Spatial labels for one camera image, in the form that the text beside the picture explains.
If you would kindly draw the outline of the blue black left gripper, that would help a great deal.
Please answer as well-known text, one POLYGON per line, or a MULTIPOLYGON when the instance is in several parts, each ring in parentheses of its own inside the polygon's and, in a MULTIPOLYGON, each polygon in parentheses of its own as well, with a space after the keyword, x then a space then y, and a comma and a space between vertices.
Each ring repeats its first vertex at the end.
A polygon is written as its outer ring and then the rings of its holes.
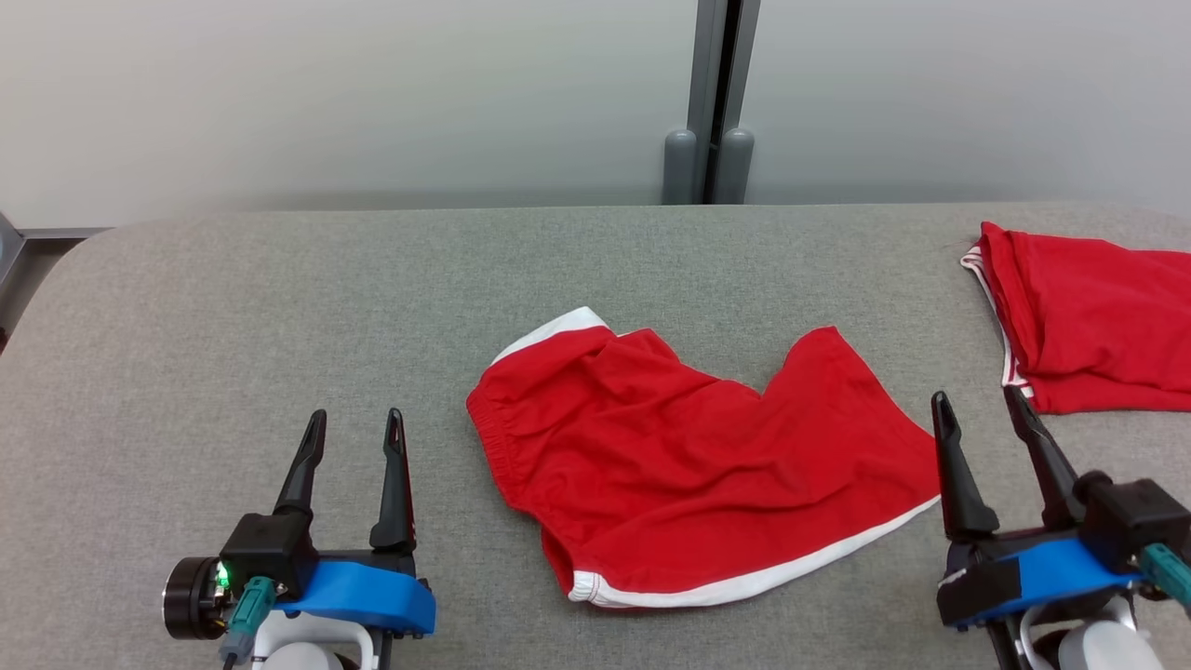
MULTIPOLYGON (((312 516, 314 471, 325 453, 328 412, 312 412, 274 505, 274 515, 312 516)), ((393 637, 432 635, 434 591, 414 572, 417 547, 409 442, 399 408, 384 427, 384 482, 374 552, 225 550, 179 561, 163 586, 167 634, 214 640, 233 631, 233 608, 256 577, 275 596, 255 643, 389 643, 393 637)))

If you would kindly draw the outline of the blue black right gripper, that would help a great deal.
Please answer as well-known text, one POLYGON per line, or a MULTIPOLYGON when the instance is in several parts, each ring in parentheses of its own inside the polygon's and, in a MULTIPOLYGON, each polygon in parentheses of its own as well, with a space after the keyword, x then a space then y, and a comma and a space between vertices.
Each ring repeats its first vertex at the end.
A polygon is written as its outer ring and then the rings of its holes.
POLYGON ((1043 500, 1045 530, 996 533, 999 520, 985 505, 961 446, 962 430, 944 392, 931 396, 931 418, 944 537, 950 541, 936 605, 944 627, 1019 635, 1040 624, 1097 616, 1114 597, 1131 597, 1143 572, 1115 572, 1075 536, 1086 508, 1075 495, 1077 474, 1034 411, 1024 390, 1003 389, 1015 433, 1025 449, 1043 500))

